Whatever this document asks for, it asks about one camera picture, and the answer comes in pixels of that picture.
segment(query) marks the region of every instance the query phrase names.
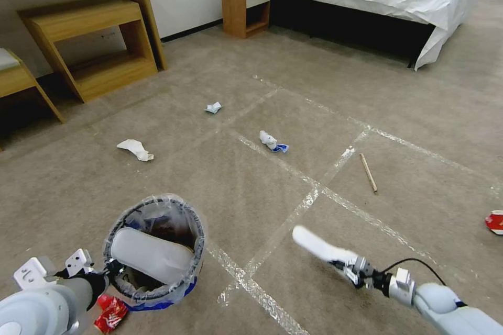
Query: crumpled tissue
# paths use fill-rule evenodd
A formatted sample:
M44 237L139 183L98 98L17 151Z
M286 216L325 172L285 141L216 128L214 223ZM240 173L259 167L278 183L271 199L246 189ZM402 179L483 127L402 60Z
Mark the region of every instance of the crumpled tissue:
M281 151L283 153L286 153L290 149L290 146L286 144L277 144L278 140L276 140L274 137L263 130L260 131L259 138L262 144L267 145L267 147L273 152Z
M218 110L220 110L222 108L222 105L220 104L220 102L215 102L213 105L207 105L206 106L206 111L208 111L209 113L214 113L216 114Z
M141 142L139 142L138 140L127 139L127 140L124 140L123 142L117 144L117 147L130 151L140 161L147 162L147 161L154 159L154 155L152 153L149 153L148 151L146 151L145 148L143 148L143 144Z

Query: metal bracket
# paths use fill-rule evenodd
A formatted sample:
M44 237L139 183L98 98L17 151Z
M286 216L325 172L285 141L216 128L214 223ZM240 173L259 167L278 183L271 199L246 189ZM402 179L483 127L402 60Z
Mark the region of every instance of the metal bracket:
M46 278L53 276L55 273L56 267L50 259L46 256L40 256L30 258L14 272L14 280L22 290L43 288L47 284L52 284Z
M72 277L84 270L84 273L93 272L94 262L87 249L78 249L66 261L65 267L68 271L68 276Z

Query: baseboard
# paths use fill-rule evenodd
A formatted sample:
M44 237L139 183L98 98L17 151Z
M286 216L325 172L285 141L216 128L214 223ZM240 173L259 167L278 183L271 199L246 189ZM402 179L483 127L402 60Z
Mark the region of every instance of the baseboard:
M198 32L198 31L201 31L201 30L204 30L204 29L209 29L209 28L211 28L213 26L219 25L222 22L223 22L222 19L218 19L216 21L213 21L213 22L201 25L201 26L196 26L195 28L192 28L192 29L189 29L189 30L185 30L185 31L181 31L179 33L172 34L170 36L161 38L161 42L169 42L169 41L174 40L174 39L186 37L187 35L194 34L195 32Z

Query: black cable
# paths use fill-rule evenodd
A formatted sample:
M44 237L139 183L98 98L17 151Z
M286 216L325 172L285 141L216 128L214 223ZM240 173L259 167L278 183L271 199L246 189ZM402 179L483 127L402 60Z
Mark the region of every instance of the black cable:
M435 277L442 283L442 285L447 285L442 280L442 278L440 278L440 276L438 275L438 273L435 272L435 270L433 268L431 268L427 263L423 262L421 259L417 259L417 258L406 258L406 259L399 260L398 262L393 263L391 266L386 267L384 270L379 271L379 273L380 274L384 274L385 272L388 272L389 270L391 270L393 267L396 267L397 265L399 265L399 264L401 264L403 262L408 262L408 261L416 261L416 262L419 262L419 263L423 264L424 266L426 266L433 273L433 275L435 275Z

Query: wooden nightstand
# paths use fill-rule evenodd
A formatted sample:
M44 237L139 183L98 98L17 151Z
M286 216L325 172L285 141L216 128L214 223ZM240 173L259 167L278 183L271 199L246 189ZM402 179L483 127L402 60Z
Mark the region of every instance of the wooden nightstand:
M269 26L270 0L222 0L224 32L247 38Z

